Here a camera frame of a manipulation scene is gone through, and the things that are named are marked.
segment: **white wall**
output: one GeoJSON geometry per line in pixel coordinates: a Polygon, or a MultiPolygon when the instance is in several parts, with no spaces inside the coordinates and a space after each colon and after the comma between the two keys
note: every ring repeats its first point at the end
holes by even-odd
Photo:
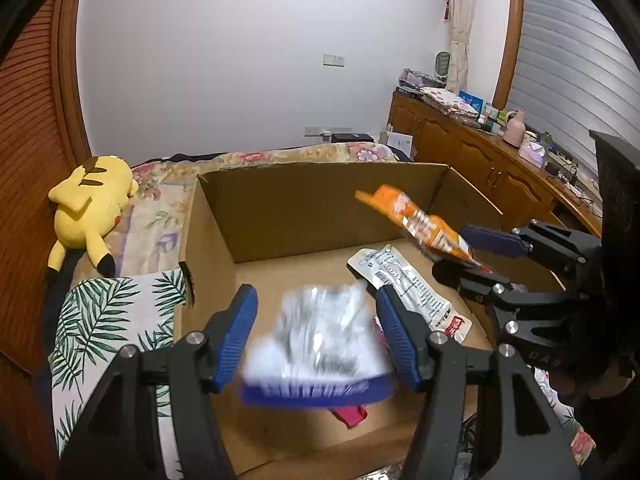
{"type": "Polygon", "coordinates": [[[510,0],[476,0],[469,38],[466,90],[491,102],[498,83],[509,23],[510,0]]]}
{"type": "Polygon", "coordinates": [[[95,155],[314,144],[379,132],[404,67],[449,49],[443,0],[80,0],[78,78],[95,155]],[[346,58],[325,67],[322,54],[346,58]]]}

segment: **cardboard box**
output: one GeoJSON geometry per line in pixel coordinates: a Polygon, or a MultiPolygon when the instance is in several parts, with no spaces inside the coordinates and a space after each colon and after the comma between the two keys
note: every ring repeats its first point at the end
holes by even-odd
{"type": "MultiPolygon", "coordinates": [[[[434,289],[474,325],[465,344],[490,348],[482,326],[452,289],[431,276],[431,263],[382,215],[354,199],[381,184],[404,190],[453,228],[497,228],[500,211],[459,173],[441,164],[293,163],[221,170],[196,184],[180,241],[190,298],[175,309],[175,338],[204,327],[228,307],[241,283],[258,293],[248,346],[271,331],[285,291],[303,285],[353,283],[347,259],[391,241],[434,289]]],[[[375,304],[368,307],[373,314],[375,304]]],[[[349,480],[405,456],[424,400],[405,388],[369,406],[347,430],[327,410],[249,408],[234,386],[212,396],[226,450],[243,478],[349,480]]],[[[476,409],[469,387],[466,416],[476,409]]]]}

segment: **blue gripper pad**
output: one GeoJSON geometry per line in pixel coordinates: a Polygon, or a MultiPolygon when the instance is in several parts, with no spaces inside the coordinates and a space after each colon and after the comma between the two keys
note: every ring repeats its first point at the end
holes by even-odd
{"type": "Polygon", "coordinates": [[[421,390],[431,377],[423,377],[418,353],[426,350],[426,337],[431,330],[420,314],[405,309],[392,285],[378,290],[376,311],[398,375],[414,391],[421,390]]]}
{"type": "Polygon", "coordinates": [[[217,354],[216,373],[212,379],[214,392],[231,382],[244,351],[249,332],[258,314],[258,294],[251,285],[241,285],[228,309],[214,314],[204,332],[217,354]]]}
{"type": "Polygon", "coordinates": [[[509,258],[517,258],[529,254],[529,243],[521,240],[518,235],[481,227],[465,226],[460,229],[460,236],[472,249],[501,254],[509,258]]]}

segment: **pink thermos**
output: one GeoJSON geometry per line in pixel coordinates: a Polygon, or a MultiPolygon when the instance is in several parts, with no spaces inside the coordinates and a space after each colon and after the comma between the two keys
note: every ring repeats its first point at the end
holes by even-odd
{"type": "Polygon", "coordinates": [[[505,131],[502,138],[507,144],[510,144],[514,148],[519,148],[522,144],[522,139],[524,138],[525,131],[526,127],[524,125],[524,112],[518,110],[513,119],[509,120],[507,118],[507,130],[505,131]]]}

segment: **orange snack bag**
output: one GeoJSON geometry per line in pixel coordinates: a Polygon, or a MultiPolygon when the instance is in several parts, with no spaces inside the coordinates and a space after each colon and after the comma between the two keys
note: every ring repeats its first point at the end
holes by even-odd
{"type": "Polygon", "coordinates": [[[356,199],[387,216],[427,256],[435,253],[444,258],[455,258],[490,272],[473,257],[469,245],[442,218],[427,215],[399,189],[383,184],[373,195],[356,191],[356,199]]]}

